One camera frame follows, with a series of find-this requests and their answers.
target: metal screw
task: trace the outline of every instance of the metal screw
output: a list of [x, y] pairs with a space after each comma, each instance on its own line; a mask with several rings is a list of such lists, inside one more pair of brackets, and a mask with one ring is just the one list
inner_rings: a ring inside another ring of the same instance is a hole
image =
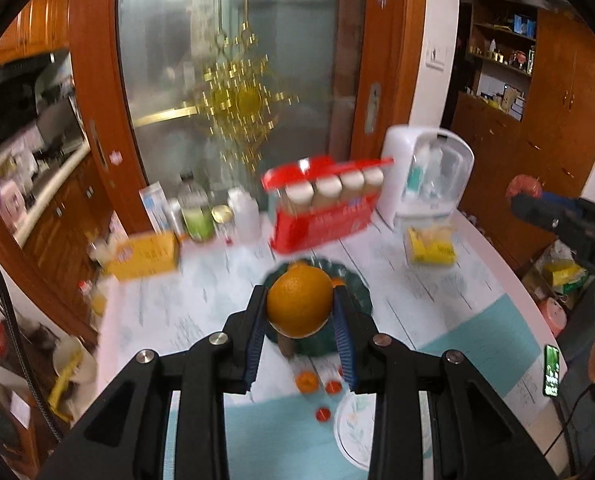
[[377, 346], [389, 346], [393, 340], [388, 334], [375, 334], [373, 336], [373, 343]]
[[459, 350], [449, 350], [447, 351], [447, 361], [454, 365], [458, 365], [464, 362], [464, 354]]
[[226, 343], [228, 341], [228, 334], [224, 333], [224, 332], [215, 332], [212, 333], [210, 336], [208, 336], [208, 342], [211, 345], [223, 345], [224, 343]]
[[137, 362], [141, 365], [145, 365], [150, 363], [153, 359], [155, 359], [155, 352], [146, 348], [144, 350], [140, 350], [137, 355], [135, 356]]

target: kitchen hood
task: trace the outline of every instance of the kitchen hood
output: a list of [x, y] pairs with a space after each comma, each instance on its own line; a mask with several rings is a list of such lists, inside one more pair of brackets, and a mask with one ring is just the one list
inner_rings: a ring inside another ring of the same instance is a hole
[[53, 54], [41, 54], [0, 67], [0, 145], [37, 119], [37, 77], [54, 59]]

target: yellow box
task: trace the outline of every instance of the yellow box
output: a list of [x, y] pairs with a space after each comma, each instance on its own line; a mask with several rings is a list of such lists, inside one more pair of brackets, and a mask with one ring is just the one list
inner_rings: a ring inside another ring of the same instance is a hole
[[172, 232], [137, 235], [117, 247], [106, 271], [122, 282], [177, 270], [179, 261], [180, 243]]
[[452, 265], [457, 260], [450, 231], [445, 228], [408, 228], [406, 249], [410, 263]]
[[582, 268], [573, 260], [556, 260], [544, 266], [544, 276], [551, 286], [560, 286], [564, 283], [575, 282], [577, 274]]

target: green bottle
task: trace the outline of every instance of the green bottle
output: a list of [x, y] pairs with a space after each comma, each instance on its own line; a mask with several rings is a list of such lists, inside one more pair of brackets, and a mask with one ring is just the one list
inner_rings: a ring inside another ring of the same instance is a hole
[[178, 200], [186, 230], [194, 242], [207, 242], [215, 236], [208, 195], [193, 178], [193, 174], [181, 176]]

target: smartphone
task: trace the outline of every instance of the smartphone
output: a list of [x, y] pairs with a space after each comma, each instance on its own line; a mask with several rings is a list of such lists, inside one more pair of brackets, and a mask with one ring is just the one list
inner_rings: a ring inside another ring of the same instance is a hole
[[560, 350], [556, 346], [544, 347], [544, 394], [557, 397], [560, 391]]

